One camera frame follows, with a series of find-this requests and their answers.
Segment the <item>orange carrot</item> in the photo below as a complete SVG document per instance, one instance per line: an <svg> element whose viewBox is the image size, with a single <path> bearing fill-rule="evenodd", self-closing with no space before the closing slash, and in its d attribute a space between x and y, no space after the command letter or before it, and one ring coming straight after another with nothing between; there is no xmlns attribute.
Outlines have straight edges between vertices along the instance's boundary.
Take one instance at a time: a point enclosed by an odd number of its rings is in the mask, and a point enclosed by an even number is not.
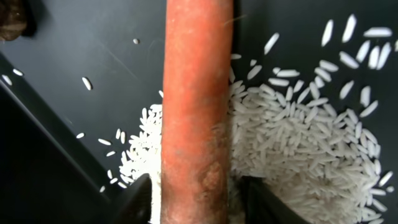
<svg viewBox="0 0 398 224"><path fill-rule="evenodd" d="M232 0L168 0L162 223L226 223Z"/></svg>

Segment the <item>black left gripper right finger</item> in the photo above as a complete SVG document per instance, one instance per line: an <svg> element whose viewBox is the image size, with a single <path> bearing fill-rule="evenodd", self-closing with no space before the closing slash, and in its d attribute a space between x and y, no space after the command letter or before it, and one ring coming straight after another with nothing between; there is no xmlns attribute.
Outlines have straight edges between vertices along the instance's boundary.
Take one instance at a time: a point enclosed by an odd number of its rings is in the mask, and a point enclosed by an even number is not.
<svg viewBox="0 0 398 224"><path fill-rule="evenodd" d="M276 197L260 178L241 178L241 201L245 224L308 224Z"/></svg>

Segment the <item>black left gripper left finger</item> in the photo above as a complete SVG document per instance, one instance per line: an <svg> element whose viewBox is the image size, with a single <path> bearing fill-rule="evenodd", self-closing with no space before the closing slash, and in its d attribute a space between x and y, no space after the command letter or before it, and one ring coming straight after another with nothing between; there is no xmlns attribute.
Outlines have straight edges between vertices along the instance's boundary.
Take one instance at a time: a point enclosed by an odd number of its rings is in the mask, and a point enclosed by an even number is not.
<svg viewBox="0 0 398 224"><path fill-rule="evenodd" d="M113 203L113 224L148 224L151 218L152 181L141 175Z"/></svg>

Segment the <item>brown food scrap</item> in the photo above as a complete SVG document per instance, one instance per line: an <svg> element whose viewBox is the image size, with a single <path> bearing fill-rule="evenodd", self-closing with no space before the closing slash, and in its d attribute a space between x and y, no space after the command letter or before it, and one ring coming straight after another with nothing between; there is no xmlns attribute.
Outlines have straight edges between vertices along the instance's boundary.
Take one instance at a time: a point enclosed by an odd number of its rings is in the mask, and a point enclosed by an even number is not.
<svg viewBox="0 0 398 224"><path fill-rule="evenodd" d="M1 0L1 41L17 39L27 28L22 0Z"/></svg>

